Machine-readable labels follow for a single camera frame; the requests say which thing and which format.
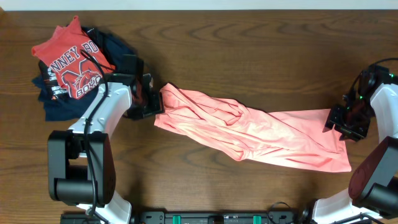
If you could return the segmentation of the red folded Boyd t-shirt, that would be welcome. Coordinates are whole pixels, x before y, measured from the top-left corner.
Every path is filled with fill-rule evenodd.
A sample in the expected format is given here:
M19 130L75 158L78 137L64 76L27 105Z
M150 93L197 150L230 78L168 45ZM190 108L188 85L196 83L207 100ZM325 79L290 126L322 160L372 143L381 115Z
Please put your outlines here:
M48 41L32 48L32 55L55 73L58 84L68 90L70 97L80 99L94 89L102 77L98 67L82 56L82 50L104 66L104 73L110 73L115 67L82 30L78 16L68 26L56 27Z

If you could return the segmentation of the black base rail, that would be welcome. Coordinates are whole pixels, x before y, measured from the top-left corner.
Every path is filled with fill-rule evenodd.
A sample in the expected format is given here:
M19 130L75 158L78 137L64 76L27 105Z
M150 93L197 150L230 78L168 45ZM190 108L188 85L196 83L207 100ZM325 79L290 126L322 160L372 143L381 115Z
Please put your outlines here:
M312 223L309 216L299 217L288 210L246 213L169 213L142 212L133 215L130 224L294 224Z

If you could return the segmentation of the pink t-shirt with gold print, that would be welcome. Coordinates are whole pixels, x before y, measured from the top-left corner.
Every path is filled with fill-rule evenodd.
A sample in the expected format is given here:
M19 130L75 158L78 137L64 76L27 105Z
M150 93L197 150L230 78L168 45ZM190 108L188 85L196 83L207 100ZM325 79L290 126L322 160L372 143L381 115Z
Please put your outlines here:
M155 117L155 126L222 151L236 161L332 173L351 171L340 134L323 130L328 109L266 113L170 83L160 92L165 111Z

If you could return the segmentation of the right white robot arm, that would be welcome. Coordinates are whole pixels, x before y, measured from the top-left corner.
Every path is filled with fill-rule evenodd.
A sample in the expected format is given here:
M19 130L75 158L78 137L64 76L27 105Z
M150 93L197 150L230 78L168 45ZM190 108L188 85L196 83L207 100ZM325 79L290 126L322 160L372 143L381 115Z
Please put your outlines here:
M397 76L378 75L370 92L379 145L354 171L347 189L315 202L312 223L379 222L397 217Z

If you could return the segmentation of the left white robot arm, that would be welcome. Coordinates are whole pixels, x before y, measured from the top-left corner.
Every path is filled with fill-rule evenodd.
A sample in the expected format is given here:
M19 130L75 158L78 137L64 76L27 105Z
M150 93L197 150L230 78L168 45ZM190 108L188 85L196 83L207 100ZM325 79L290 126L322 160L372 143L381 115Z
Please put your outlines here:
M49 194L83 213L64 213L61 223L134 223L132 204L120 196L110 139L119 120L163 113L152 75L112 73L83 116L47 142Z

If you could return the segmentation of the black folded printed shirt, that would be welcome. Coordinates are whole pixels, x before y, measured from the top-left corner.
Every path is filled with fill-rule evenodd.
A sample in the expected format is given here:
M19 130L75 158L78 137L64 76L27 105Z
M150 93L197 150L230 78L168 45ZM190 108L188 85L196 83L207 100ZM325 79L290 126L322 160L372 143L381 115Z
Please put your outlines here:
M43 61L39 62L39 69L44 80L45 89L51 100L64 100L69 97L68 91L58 84L55 72L46 66Z

